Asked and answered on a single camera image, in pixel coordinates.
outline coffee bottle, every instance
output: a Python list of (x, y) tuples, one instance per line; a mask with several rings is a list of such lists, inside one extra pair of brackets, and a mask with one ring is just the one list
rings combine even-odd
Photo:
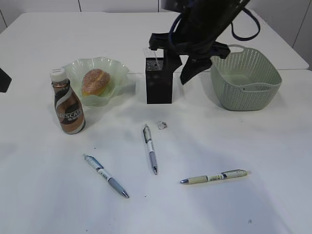
[(86, 124), (81, 102), (71, 88), (70, 80), (63, 68), (52, 70), (50, 77), (55, 93), (54, 108), (59, 123), (65, 133), (76, 134)]

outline green glass bowl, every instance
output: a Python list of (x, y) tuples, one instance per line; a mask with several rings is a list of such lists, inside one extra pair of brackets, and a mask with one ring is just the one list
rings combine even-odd
[[(71, 82), (71, 86), (81, 103), (86, 106), (104, 106), (115, 96), (124, 93), (126, 87), (130, 85), (127, 78), (129, 69), (117, 60), (106, 57), (81, 58), (63, 67)], [(100, 95), (82, 96), (83, 77), (92, 69), (101, 69), (111, 75), (111, 81), (105, 91)]]

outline green plastic basket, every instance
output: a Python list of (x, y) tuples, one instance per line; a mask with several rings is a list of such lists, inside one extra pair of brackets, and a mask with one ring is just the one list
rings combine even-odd
[(282, 78), (258, 50), (241, 45), (226, 59), (212, 57), (211, 77), (221, 104), (232, 111), (256, 111), (266, 107), (277, 93)]

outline pen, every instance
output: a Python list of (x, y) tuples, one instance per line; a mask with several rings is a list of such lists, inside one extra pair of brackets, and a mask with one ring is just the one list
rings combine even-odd
[(220, 175), (211, 175), (211, 176), (199, 176), (199, 177), (192, 177), (188, 179), (181, 180), (181, 184), (197, 184), (197, 183), (204, 183), (204, 182), (210, 182), (210, 181), (216, 181), (221, 179), (230, 179), (230, 178), (236, 178), (236, 177), (242, 177), (249, 175), (251, 171), (244, 171), (244, 170), (233, 170), (233, 171), (227, 171), (222, 172)]
[(120, 195), (125, 198), (129, 198), (127, 192), (122, 188), (117, 181), (104, 169), (104, 167), (92, 156), (83, 154), (84, 160), (86, 160), (96, 171), (99, 173), (106, 181), (109, 183), (110, 186), (113, 187)]
[(155, 175), (157, 175), (157, 162), (156, 162), (154, 144), (152, 141), (150, 128), (147, 126), (147, 124), (144, 126), (143, 134), (144, 134), (144, 138), (145, 138), (145, 143), (147, 144), (147, 150), (148, 150), (148, 154), (150, 156), (152, 169), (153, 169)]

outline bun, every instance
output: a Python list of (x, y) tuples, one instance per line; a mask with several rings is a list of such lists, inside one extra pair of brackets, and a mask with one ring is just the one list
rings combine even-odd
[(82, 80), (82, 96), (100, 96), (111, 80), (109, 73), (101, 69), (89, 71)]

